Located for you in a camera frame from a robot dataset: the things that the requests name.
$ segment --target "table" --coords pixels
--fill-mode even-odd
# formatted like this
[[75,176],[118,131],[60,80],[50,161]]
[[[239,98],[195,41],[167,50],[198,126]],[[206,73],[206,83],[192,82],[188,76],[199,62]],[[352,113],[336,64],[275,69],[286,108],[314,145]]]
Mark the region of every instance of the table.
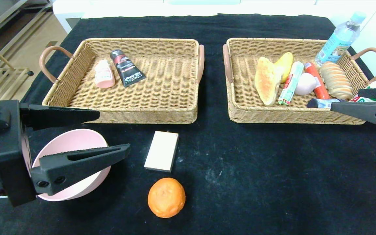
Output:
[[[191,125],[82,124],[30,132],[34,158],[49,140],[89,128],[110,145],[130,143],[96,190],[78,199],[40,199],[12,208],[0,199],[0,234],[376,234],[376,125],[238,124],[227,113],[222,45],[230,37],[327,39],[327,18],[263,15],[82,19],[61,44],[86,38],[192,38],[205,46],[198,119]],[[47,67],[57,76],[67,58]],[[358,61],[366,75],[372,75]],[[24,101],[50,89],[39,74]],[[172,173],[146,170],[154,131],[180,135]],[[173,177],[186,204],[170,219],[147,205],[152,184]]]

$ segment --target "pink bowl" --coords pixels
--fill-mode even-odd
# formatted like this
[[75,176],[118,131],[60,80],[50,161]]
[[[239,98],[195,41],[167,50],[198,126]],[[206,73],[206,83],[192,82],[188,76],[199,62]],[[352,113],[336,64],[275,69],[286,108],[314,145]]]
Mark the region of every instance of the pink bowl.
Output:
[[[98,132],[89,129],[76,129],[65,132],[51,140],[37,155],[33,167],[40,165],[40,158],[54,153],[68,152],[82,149],[108,147],[107,142]],[[40,194],[39,198],[46,201],[65,201],[84,196],[96,189],[107,177],[110,166],[99,171],[78,183],[58,192],[55,195]]]

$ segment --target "wicker basket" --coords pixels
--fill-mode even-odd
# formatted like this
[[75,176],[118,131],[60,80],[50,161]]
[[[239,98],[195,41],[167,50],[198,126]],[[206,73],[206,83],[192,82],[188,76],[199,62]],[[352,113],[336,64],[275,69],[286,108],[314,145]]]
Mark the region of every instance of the wicker basket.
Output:
[[[223,53],[230,119],[234,122],[363,124],[361,119],[329,109],[307,108],[308,101],[316,98],[313,92],[304,96],[295,95],[287,107],[277,102],[267,107],[259,98],[254,78],[256,64],[261,56],[276,62],[285,52],[291,52],[295,61],[315,63],[314,58],[325,42],[309,39],[228,39],[223,46]],[[355,62],[355,59],[367,51],[376,52],[376,49],[365,49],[354,56],[346,52],[337,62],[349,78],[354,95],[368,85],[367,77]],[[277,98],[283,88],[284,84],[281,84]]]
[[[58,79],[44,65],[54,49],[70,57]],[[115,49],[124,51],[147,78],[124,88],[109,58]],[[101,59],[112,66],[116,84],[111,88],[94,83]],[[189,124],[197,119],[204,46],[194,39],[86,39],[73,55],[59,46],[47,48],[40,67],[54,83],[43,105],[98,110],[94,123]]]

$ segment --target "bread roll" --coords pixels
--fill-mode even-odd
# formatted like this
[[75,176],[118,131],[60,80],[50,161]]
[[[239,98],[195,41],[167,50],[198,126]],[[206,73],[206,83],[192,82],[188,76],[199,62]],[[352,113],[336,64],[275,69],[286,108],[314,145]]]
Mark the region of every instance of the bread roll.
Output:
[[275,103],[282,72],[282,68],[276,69],[275,65],[267,58],[259,58],[255,73],[255,88],[266,106]]
[[340,66],[328,61],[320,68],[320,75],[330,95],[341,100],[348,100],[353,97],[351,82]]

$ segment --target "l'oreal tube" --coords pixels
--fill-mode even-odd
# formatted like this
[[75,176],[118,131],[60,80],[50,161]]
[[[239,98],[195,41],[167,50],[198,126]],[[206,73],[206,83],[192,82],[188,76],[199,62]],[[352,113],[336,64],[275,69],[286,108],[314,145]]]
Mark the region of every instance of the l'oreal tube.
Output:
[[114,50],[110,55],[114,65],[120,75],[123,86],[127,87],[131,84],[145,79],[146,76],[130,61],[130,59],[121,50]]

